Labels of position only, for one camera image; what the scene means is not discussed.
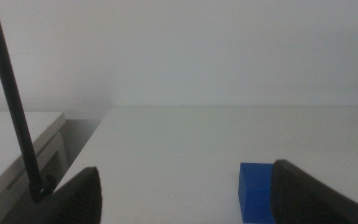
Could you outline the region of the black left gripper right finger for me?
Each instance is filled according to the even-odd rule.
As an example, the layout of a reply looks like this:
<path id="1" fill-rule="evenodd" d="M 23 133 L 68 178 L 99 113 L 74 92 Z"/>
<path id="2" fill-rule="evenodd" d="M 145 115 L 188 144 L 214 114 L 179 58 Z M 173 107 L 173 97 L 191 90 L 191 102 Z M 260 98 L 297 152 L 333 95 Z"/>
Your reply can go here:
<path id="1" fill-rule="evenodd" d="M 291 162 L 273 163 L 270 209 L 275 223 L 355 223 L 358 203 Z"/>

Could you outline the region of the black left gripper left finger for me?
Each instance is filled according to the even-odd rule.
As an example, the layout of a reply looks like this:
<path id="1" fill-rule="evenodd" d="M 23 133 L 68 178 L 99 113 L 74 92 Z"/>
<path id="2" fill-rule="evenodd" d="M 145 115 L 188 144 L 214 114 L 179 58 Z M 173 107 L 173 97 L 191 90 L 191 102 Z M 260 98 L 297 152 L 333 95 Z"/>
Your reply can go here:
<path id="1" fill-rule="evenodd" d="M 86 167 L 56 192 L 8 224 L 99 224 L 102 190 L 96 167 Z"/>

